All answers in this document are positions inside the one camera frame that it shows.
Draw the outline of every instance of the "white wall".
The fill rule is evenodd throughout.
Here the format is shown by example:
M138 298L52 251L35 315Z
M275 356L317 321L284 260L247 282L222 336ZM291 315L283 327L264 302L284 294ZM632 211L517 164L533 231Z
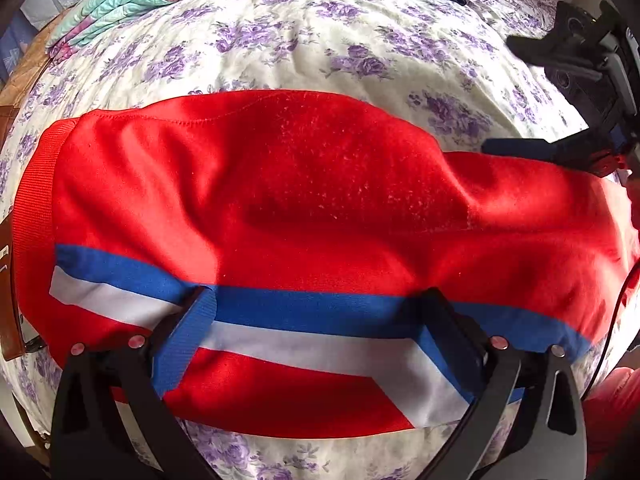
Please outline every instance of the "white wall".
M27 429L24 427L18 410L15 407L14 396L11 393L11 389L2 377L0 377L0 411L2 411L11 429L14 430L15 436L18 437L20 443L24 447L33 446L33 440L29 436L29 433L27 433Z

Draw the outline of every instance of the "blue stripe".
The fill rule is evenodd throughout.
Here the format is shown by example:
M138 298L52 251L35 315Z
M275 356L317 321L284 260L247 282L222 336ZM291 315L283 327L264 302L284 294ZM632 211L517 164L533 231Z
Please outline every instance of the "blue stripe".
M184 282L157 267L82 246L56 246L57 264L69 275L93 283L180 304L196 283ZM428 330L418 320L415 304L401 296L297 292L237 286L214 286L216 320L233 324L369 338L412 338L466 400ZM510 306L452 302L460 314L473 317L489 335L505 336L521 350L542 352L561 344L573 362L590 342L564 322Z

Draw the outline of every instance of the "brown leather strap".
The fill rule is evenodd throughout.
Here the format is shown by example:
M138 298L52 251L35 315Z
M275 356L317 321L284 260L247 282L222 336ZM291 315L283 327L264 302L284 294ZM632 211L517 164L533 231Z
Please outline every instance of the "brown leather strap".
M4 146L6 135L14 125L15 118L18 116L20 108L13 106L0 106L0 148Z
M0 347L6 361L24 355L24 341L13 290L12 214L0 224Z

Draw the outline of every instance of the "black cable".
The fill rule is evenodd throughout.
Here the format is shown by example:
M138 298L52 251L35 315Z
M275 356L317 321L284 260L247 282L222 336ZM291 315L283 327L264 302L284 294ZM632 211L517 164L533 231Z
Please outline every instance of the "black cable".
M618 320L618 310L620 309L620 303L622 303L622 296L624 296L627 287L629 286L629 282L633 278L633 276L640 269L640 260L634 263L634 266L631 267L628 275L625 278L625 281L622 283L622 288L620 288L620 293L618 294L618 299L616 300L616 306L613 308L613 314L611 314L611 324L609 325L609 331L607 332L607 338L604 341L604 348L602 349L602 353L600 354L600 360L598 361L598 365L596 366L596 371L591 376L591 381L589 381L589 385L587 389L582 394L582 400L587 398L591 388L593 387L593 383L595 383L598 378L598 374L600 373L600 369L602 368L602 363L604 362L604 358L607 355L607 350L609 349L609 343L611 342L611 336L613 335L613 327L616 325L616 321Z

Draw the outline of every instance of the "white stripe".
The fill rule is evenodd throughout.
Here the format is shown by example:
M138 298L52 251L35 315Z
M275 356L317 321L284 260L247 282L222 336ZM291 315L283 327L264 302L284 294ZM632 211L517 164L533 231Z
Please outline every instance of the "white stripe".
M306 370L371 377L416 428L458 420L468 408L412 339L288 332L216 321L200 346Z
M81 306L94 314L153 330L164 316L180 309L173 303L69 276L56 266L49 294L60 303Z
M153 328L178 307L56 267L50 294L119 322ZM200 345L287 366L371 377L416 428L462 417L468 403L411 339L289 332L215 321Z

